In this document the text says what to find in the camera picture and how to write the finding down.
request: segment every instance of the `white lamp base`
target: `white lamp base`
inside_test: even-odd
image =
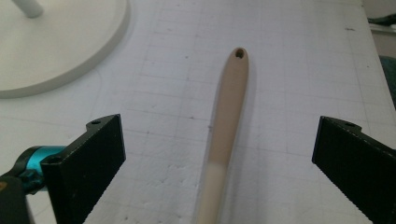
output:
[[[26,18],[0,1],[0,98],[55,88],[84,75],[122,39],[128,0],[39,0],[44,13]]]

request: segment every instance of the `black object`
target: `black object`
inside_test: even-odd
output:
[[[26,192],[23,188],[21,174],[38,148],[32,147],[22,153],[12,170],[0,177],[1,224],[34,223],[24,196],[30,190]],[[57,222],[83,223],[124,161],[120,115],[88,123],[87,132],[81,137],[41,161]],[[15,221],[19,217],[27,218]]]
[[[312,162],[374,224],[396,223],[396,151],[340,119],[321,117]]]
[[[383,26],[391,26],[396,23],[396,14],[390,14],[386,17],[380,18],[368,18],[369,23],[383,25]]]
[[[381,62],[385,78],[387,79],[393,105],[396,107],[396,59],[387,56],[379,56],[379,61]]]

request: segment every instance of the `wooden handle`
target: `wooden handle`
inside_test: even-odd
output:
[[[204,187],[197,223],[215,224],[248,83],[248,54],[235,49],[228,58],[219,88]]]

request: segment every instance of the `white table surface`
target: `white table surface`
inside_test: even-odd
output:
[[[319,116],[396,148],[396,115],[361,0],[134,0],[115,51],[55,91],[0,100],[0,173],[120,113],[127,161],[86,223],[192,223],[221,69],[250,77],[220,223],[370,223],[311,162]],[[55,223],[45,192],[37,223]]]

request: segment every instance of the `hole in handle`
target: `hole in handle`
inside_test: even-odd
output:
[[[235,53],[235,57],[243,59],[245,56],[245,52],[243,49],[238,49]]]

